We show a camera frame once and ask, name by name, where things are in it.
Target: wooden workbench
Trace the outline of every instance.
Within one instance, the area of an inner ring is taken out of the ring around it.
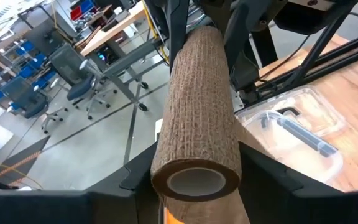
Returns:
[[[346,42],[346,39],[335,35],[323,53]],[[309,50],[310,48],[301,49],[293,59],[266,79],[272,79],[300,65]],[[265,74],[280,62],[281,60],[262,68],[260,74]],[[313,85],[346,120],[346,125],[339,134],[324,137],[327,142],[338,148],[344,157],[342,172],[328,184],[345,192],[358,190],[358,62],[309,85]]]
[[[143,3],[142,1],[140,1],[132,9],[129,10],[129,15],[124,20],[115,25],[113,28],[109,29],[107,32],[99,30],[81,51],[82,56],[87,56],[92,51],[96,50],[104,43],[106,43],[109,39],[113,38],[116,34],[129,26],[131,23],[142,17],[145,17],[145,11]]]

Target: cardboard core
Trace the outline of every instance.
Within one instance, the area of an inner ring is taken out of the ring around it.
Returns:
[[[225,184],[226,179],[222,174],[200,167],[181,170],[167,180],[172,191],[192,197],[215,194],[222,190]]]

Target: yellow cable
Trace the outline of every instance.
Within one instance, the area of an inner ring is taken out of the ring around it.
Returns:
[[[146,12],[145,14],[146,14],[147,23],[149,24],[150,30],[152,31],[154,38],[156,39],[158,37],[158,35],[157,35],[156,31],[154,30],[154,25],[150,18],[149,11],[147,10],[146,3],[144,2],[144,0],[142,0],[142,3],[143,3],[144,11]],[[166,63],[169,64],[169,58],[164,51],[164,47],[160,47],[160,50],[161,50],[162,57],[163,57],[164,61],[166,61]]]
[[[0,163],[0,166],[2,166],[2,167],[4,167],[4,168],[7,168],[7,169],[10,169],[10,170],[13,170],[14,172],[17,172],[18,174],[22,175],[23,177],[28,178],[29,180],[33,181],[33,182],[36,183],[41,189],[43,189],[43,187],[42,187],[36,180],[34,180],[33,178],[29,177],[28,175],[23,174],[22,172],[18,171],[17,169],[15,169],[15,168],[13,168],[13,167],[10,167],[10,166],[7,166],[7,165],[4,165],[4,164],[1,164],[1,163]]]

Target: bandage roll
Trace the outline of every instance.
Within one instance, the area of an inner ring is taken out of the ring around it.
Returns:
[[[237,189],[241,162],[229,87],[220,32],[197,28],[173,64],[151,168],[158,194],[205,202]]]

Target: orange light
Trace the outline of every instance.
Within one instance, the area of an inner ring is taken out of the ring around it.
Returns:
[[[176,220],[171,213],[165,209],[165,224],[184,224]]]

